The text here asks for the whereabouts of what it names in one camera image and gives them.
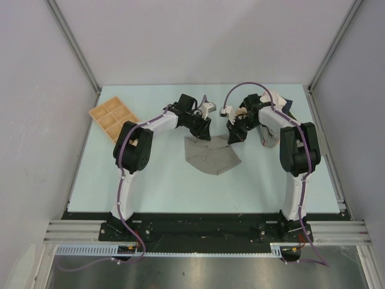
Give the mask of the grey underwear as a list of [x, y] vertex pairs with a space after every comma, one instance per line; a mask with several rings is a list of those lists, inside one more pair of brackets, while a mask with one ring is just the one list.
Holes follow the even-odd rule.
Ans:
[[227, 135], [211, 137], [209, 141], [185, 137], [185, 160], [209, 175], [225, 173], [242, 162], [228, 140]]

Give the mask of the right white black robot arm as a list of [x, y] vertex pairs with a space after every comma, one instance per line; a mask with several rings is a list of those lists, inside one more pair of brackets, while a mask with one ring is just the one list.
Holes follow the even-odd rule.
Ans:
[[286, 172], [286, 193], [280, 214], [285, 219], [277, 227], [283, 241], [292, 241], [306, 221], [306, 193], [311, 174], [321, 161], [318, 137], [312, 122], [300, 123], [285, 114], [275, 100], [263, 101], [248, 95], [238, 109], [221, 110], [227, 117], [228, 144], [244, 142], [252, 129], [263, 126], [279, 135], [279, 158]]

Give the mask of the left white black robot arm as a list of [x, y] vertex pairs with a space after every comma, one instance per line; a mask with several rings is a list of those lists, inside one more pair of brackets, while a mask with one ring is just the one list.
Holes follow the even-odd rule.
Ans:
[[166, 105], [160, 115], [139, 123], [127, 121], [123, 124], [113, 151], [115, 164], [120, 170], [117, 197], [111, 210], [113, 218], [119, 219], [112, 226], [111, 232], [115, 237], [125, 241], [132, 236], [133, 226], [126, 222], [134, 213], [132, 183], [149, 163], [154, 138], [184, 127], [193, 137], [209, 141], [209, 114], [215, 110], [216, 105], [206, 96], [198, 103], [195, 98], [182, 94], [177, 102]]

